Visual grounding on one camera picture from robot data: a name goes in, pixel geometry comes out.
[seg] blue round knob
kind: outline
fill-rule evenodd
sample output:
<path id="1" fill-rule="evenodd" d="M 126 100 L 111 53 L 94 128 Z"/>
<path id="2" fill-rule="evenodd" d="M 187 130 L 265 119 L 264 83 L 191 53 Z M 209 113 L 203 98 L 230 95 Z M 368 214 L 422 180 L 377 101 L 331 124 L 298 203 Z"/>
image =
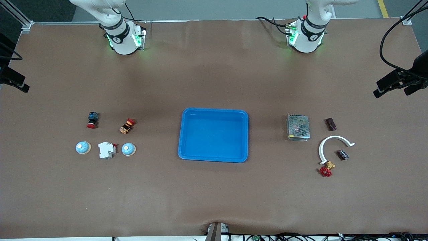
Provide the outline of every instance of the blue round knob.
<path id="1" fill-rule="evenodd" d="M 76 151 L 79 154 L 86 154 L 91 150 L 91 144 L 89 142 L 79 142 L 76 145 Z"/>
<path id="2" fill-rule="evenodd" d="M 132 143 L 125 143 L 122 146 L 122 153 L 125 156 L 132 156 L 135 153 L 135 151 L 136 151 L 135 145 Z"/>

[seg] yellow floor line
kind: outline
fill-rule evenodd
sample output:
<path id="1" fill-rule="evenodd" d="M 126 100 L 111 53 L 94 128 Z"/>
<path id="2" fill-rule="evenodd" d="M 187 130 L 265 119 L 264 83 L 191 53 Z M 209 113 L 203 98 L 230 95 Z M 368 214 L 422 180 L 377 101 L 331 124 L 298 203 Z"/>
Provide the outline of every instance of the yellow floor line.
<path id="1" fill-rule="evenodd" d="M 388 13 L 386 12 L 385 4 L 383 3 L 383 0 L 377 0 L 377 3 L 379 4 L 380 12 L 382 13 L 382 17 L 389 18 Z"/>

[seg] red handwheel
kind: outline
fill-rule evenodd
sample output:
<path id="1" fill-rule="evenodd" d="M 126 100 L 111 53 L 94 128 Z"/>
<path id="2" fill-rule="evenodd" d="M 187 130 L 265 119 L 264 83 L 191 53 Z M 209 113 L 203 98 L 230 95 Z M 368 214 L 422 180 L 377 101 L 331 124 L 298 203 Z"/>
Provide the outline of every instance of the red handwheel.
<path id="1" fill-rule="evenodd" d="M 331 171 L 327 167 L 321 167 L 320 174 L 323 175 L 323 177 L 329 177 L 331 176 Z"/>
<path id="2" fill-rule="evenodd" d="M 86 125 L 86 127 L 91 128 L 91 129 L 95 129 L 96 128 L 96 126 L 93 123 L 88 123 Z"/>

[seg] metal power supply unit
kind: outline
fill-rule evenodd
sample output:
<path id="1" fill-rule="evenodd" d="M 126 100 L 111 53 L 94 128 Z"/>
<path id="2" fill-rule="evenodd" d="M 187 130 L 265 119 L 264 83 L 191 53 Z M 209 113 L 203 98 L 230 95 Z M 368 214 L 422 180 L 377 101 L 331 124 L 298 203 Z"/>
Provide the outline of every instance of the metal power supply unit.
<path id="1" fill-rule="evenodd" d="M 287 116 L 287 136 L 292 141 L 307 141 L 311 137 L 309 118 L 304 115 L 289 114 Z"/>

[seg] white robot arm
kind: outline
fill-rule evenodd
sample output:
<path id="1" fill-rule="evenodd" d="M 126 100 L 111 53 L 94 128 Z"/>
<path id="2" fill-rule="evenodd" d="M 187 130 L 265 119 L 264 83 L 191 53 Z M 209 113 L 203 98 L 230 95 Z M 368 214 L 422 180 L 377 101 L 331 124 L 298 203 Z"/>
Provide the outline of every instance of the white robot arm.
<path id="1" fill-rule="evenodd" d="M 110 46 L 119 54 L 132 54 L 144 49 L 146 30 L 132 21 L 125 20 L 118 8 L 125 0 L 70 0 L 100 21 L 107 33 Z"/>
<path id="2" fill-rule="evenodd" d="M 287 42 L 300 52 L 309 53 L 321 44 L 324 30 L 332 17 L 332 5 L 350 5 L 359 0 L 306 0 L 308 12 L 286 29 Z"/>

